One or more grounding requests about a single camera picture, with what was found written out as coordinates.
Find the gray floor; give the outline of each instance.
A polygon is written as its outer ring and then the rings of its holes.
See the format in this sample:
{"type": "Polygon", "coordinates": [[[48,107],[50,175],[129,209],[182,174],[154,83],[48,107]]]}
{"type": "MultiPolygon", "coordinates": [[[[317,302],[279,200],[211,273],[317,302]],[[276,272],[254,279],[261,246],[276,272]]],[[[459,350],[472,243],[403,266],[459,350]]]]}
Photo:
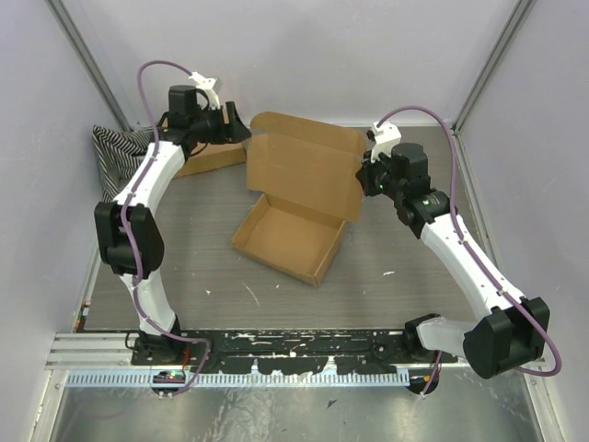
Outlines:
{"type": "Polygon", "coordinates": [[[60,416],[53,442],[542,440],[522,375],[483,380],[457,368],[425,400],[404,388],[196,389],[173,401],[68,389],[60,416]]]}
{"type": "MultiPolygon", "coordinates": [[[[404,141],[423,144],[433,186],[447,192],[450,156],[442,130],[401,132],[404,141]]],[[[166,243],[162,277],[167,297],[183,328],[398,328],[430,312],[471,320],[452,277],[401,225],[388,198],[364,200],[360,221],[351,226],[322,285],[313,287],[232,250],[230,239],[258,197],[246,188],[245,165],[173,180],[169,186],[156,221],[166,243]]],[[[457,205],[474,235],[462,186],[457,205]]],[[[122,282],[102,266],[87,329],[137,325],[122,282]]]]}

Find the black mounting plate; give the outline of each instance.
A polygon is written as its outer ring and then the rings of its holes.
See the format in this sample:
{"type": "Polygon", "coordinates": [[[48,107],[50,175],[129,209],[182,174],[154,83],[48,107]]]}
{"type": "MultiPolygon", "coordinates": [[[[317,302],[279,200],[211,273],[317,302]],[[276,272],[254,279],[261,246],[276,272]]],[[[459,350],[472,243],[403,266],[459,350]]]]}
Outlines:
{"type": "MultiPolygon", "coordinates": [[[[202,373],[248,374],[256,363],[261,374],[274,370],[284,375],[320,373],[333,357],[339,375],[350,373],[395,373],[398,364],[430,363],[433,352],[419,359],[409,355],[402,345],[401,331],[389,329],[353,330],[202,330],[186,331],[182,336],[205,338],[211,343],[211,354],[202,373]]],[[[194,369],[205,351],[203,343],[189,344],[190,362],[194,369]]],[[[178,360],[147,359],[133,352],[134,366],[174,366],[178,360]]],[[[444,354],[442,361],[455,362],[444,354]]]]}

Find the cable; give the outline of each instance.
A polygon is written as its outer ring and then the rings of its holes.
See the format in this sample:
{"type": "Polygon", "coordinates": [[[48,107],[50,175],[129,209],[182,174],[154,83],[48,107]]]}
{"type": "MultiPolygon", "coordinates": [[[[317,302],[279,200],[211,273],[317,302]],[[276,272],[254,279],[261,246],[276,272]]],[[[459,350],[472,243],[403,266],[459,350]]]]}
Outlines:
{"type": "Polygon", "coordinates": [[[125,348],[127,350],[134,350],[134,348],[129,345],[129,336],[131,336],[131,333],[133,333],[133,330],[129,330],[127,334],[125,334],[125,348]]]}
{"type": "Polygon", "coordinates": [[[525,373],[527,375],[541,376],[544,378],[558,375],[560,373],[560,370],[562,369],[562,360],[560,359],[560,353],[556,347],[556,344],[552,341],[552,339],[549,337],[549,335],[546,333],[546,331],[542,328],[542,326],[537,322],[537,320],[532,315],[530,315],[527,312],[527,310],[509,294],[509,292],[507,292],[506,290],[503,290],[502,284],[497,280],[497,278],[495,278],[495,276],[493,276],[493,274],[487,268],[485,263],[481,260],[479,255],[474,251],[474,249],[470,246],[470,244],[468,244],[468,241],[464,240],[464,233],[462,232],[462,229],[460,228],[460,225],[458,224],[458,218],[456,217],[457,160],[456,160],[456,146],[454,144],[454,138],[452,137],[452,133],[450,132],[450,128],[437,113],[435,113],[433,110],[429,110],[427,108],[424,108],[423,106],[403,106],[403,107],[397,108],[395,110],[392,110],[391,112],[389,112],[387,115],[385,115],[383,118],[380,119],[380,121],[378,122],[376,127],[380,127],[380,125],[383,122],[385,122],[386,120],[388,120],[390,117],[392,117],[393,115],[396,115],[397,113],[403,112],[403,111],[421,111],[421,112],[427,113],[428,115],[433,117],[440,124],[440,126],[442,126],[442,129],[444,129],[445,136],[446,136],[446,138],[448,140],[448,144],[450,146],[450,156],[451,156],[451,161],[452,161],[452,171],[450,174],[450,217],[452,218],[452,224],[454,225],[454,230],[456,231],[458,238],[460,239],[461,243],[464,245],[465,249],[468,251],[468,254],[471,256],[473,261],[478,265],[478,267],[481,269],[481,271],[483,273],[485,273],[485,276],[487,276],[489,281],[491,281],[491,283],[498,290],[498,292],[500,294],[502,294],[503,297],[505,299],[507,299],[507,301],[512,306],[514,306],[517,309],[517,311],[519,311],[522,314],[522,316],[524,318],[527,319],[527,321],[532,325],[534,330],[536,330],[536,332],[542,337],[542,339],[544,340],[544,342],[547,344],[550,351],[554,355],[554,368],[552,368],[550,371],[530,370],[529,368],[523,368],[521,366],[516,368],[516,370],[518,370],[522,373],[525,373]]]}
{"type": "Polygon", "coordinates": [[[433,380],[440,373],[440,361],[442,360],[442,352],[438,350],[436,353],[437,355],[435,357],[435,360],[433,361],[432,374],[430,375],[430,378],[428,379],[427,383],[425,384],[425,387],[423,387],[423,390],[420,393],[422,397],[425,397],[427,392],[430,390],[430,387],[432,386],[433,380]]]}
{"type": "Polygon", "coordinates": [[[147,315],[145,310],[143,309],[143,307],[141,305],[141,301],[139,299],[139,291],[137,290],[137,286],[144,279],[144,267],[143,267],[143,263],[141,261],[141,252],[139,251],[139,248],[137,247],[137,241],[135,240],[135,236],[133,235],[133,231],[131,230],[131,226],[129,224],[129,214],[128,214],[129,204],[131,203],[131,200],[133,199],[135,193],[137,192],[139,185],[141,184],[141,182],[144,180],[145,176],[147,175],[147,172],[154,164],[157,154],[159,153],[159,132],[156,127],[156,118],[154,117],[154,114],[151,111],[151,108],[149,107],[149,103],[147,102],[147,97],[145,95],[144,85],[143,85],[143,80],[142,80],[144,70],[147,67],[152,66],[154,64],[164,64],[164,65],[176,67],[177,69],[184,72],[188,76],[190,76],[192,74],[192,72],[189,71],[188,69],[186,69],[185,67],[183,67],[179,64],[173,63],[173,62],[168,62],[166,60],[154,60],[151,62],[147,62],[147,63],[143,64],[139,68],[139,70],[137,71],[137,88],[139,89],[139,96],[141,97],[141,101],[144,105],[145,113],[147,114],[147,120],[149,121],[149,125],[152,127],[152,129],[154,131],[154,145],[155,146],[154,146],[153,155],[147,160],[147,164],[145,165],[141,174],[139,175],[139,177],[137,178],[137,180],[135,181],[135,183],[131,187],[131,191],[127,195],[127,198],[125,199],[125,202],[122,205],[121,222],[122,222],[122,228],[123,228],[125,234],[127,235],[127,238],[129,239],[129,244],[131,245],[131,250],[133,251],[133,258],[135,260],[135,265],[137,267],[137,275],[133,276],[133,303],[135,305],[135,309],[139,313],[139,316],[141,316],[141,318],[144,319],[145,322],[147,322],[147,324],[152,326],[156,331],[158,331],[159,333],[161,333],[164,336],[167,336],[170,339],[174,339],[176,341],[181,341],[183,343],[204,343],[205,344],[205,350],[204,350],[204,354],[202,355],[201,362],[196,367],[196,371],[194,372],[194,375],[192,376],[192,378],[183,387],[181,387],[180,389],[178,389],[177,391],[172,393],[173,396],[178,396],[179,394],[182,394],[183,392],[187,391],[191,387],[192,383],[196,380],[196,377],[199,375],[199,373],[201,373],[202,367],[204,366],[204,363],[207,360],[209,353],[211,352],[211,344],[209,343],[209,341],[207,339],[185,338],[183,336],[178,336],[178,335],[170,333],[169,331],[164,330],[159,324],[157,324],[154,320],[152,320],[147,315]]]}
{"type": "Polygon", "coordinates": [[[182,374],[184,375],[184,378],[186,379],[186,372],[184,371],[184,368],[186,368],[188,363],[191,361],[191,351],[188,347],[186,347],[186,350],[184,350],[184,353],[186,354],[186,357],[184,358],[184,363],[182,364],[182,368],[180,370],[182,371],[182,374]]]}
{"type": "Polygon", "coordinates": [[[197,155],[199,155],[204,149],[206,149],[209,146],[209,143],[207,143],[206,145],[204,145],[203,147],[201,147],[199,150],[197,150],[196,152],[194,152],[193,154],[191,154],[189,156],[189,158],[192,157],[196,157],[197,155]]]}

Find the box flap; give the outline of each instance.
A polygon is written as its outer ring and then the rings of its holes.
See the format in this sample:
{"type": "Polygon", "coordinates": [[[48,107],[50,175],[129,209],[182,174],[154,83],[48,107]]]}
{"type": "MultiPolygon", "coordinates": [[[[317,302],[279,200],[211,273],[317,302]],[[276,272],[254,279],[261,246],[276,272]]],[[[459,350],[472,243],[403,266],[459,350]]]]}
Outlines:
{"type": "MultiPolygon", "coordinates": [[[[323,136],[319,132],[314,139],[323,136]]],[[[356,221],[360,213],[363,193],[355,177],[359,168],[355,152],[304,141],[301,136],[254,135],[248,149],[250,189],[349,221],[356,221]]]]}
{"type": "Polygon", "coordinates": [[[362,155],[366,150],[364,135],[351,127],[315,122],[277,112],[259,113],[251,121],[250,127],[268,134],[286,135],[356,155],[362,155]]]}

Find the end effector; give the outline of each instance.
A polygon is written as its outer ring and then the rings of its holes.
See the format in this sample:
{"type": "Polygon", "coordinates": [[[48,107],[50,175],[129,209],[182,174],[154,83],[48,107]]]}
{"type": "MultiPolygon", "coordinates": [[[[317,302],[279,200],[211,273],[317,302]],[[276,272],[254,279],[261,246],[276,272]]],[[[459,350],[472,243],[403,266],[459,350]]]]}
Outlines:
{"type": "Polygon", "coordinates": [[[419,238],[426,223],[450,212],[448,196],[431,187],[423,146],[399,143],[400,133],[390,122],[373,124],[367,135],[375,146],[364,153],[356,173],[364,195],[384,194],[393,200],[398,219],[419,238]]]}
{"type": "Polygon", "coordinates": [[[201,83],[197,81],[197,86],[176,85],[167,93],[168,112],[158,125],[160,134],[162,139],[181,145],[185,157],[198,143],[233,144],[251,137],[237,114],[235,102],[228,101],[224,107],[219,104],[214,84],[213,79],[204,78],[201,83]],[[206,100],[204,106],[198,103],[199,95],[206,100]],[[167,127],[163,128],[165,119],[167,127]]]}

